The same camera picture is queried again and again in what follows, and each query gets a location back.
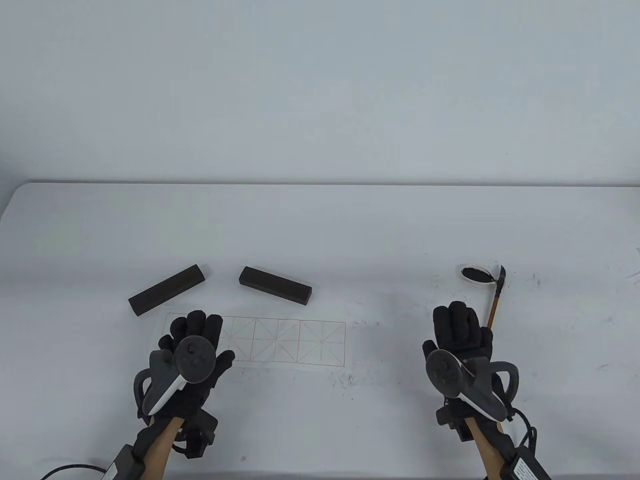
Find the person's right hand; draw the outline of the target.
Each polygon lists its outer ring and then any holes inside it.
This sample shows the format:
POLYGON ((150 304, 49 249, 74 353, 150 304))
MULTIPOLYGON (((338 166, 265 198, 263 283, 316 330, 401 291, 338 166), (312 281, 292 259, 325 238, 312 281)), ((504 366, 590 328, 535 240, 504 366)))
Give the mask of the person's right hand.
POLYGON ((462 301, 437 306, 433 328, 422 351, 430 384, 444 398, 439 425, 464 430, 469 419, 482 426, 508 419, 519 375, 512 364, 492 361, 492 330, 462 301))

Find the person's left hand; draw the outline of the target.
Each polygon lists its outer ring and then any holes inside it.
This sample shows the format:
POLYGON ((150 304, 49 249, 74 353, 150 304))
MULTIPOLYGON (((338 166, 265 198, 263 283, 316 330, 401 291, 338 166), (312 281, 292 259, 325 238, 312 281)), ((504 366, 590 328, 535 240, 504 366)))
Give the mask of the person's left hand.
POLYGON ((198 414, 236 358, 233 350, 218 352, 223 323, 222 316, 202 310, 172 321, 169 333, 151 352, 148 368, 135 376, 139 418, 146 423, 190 421, 198 414))

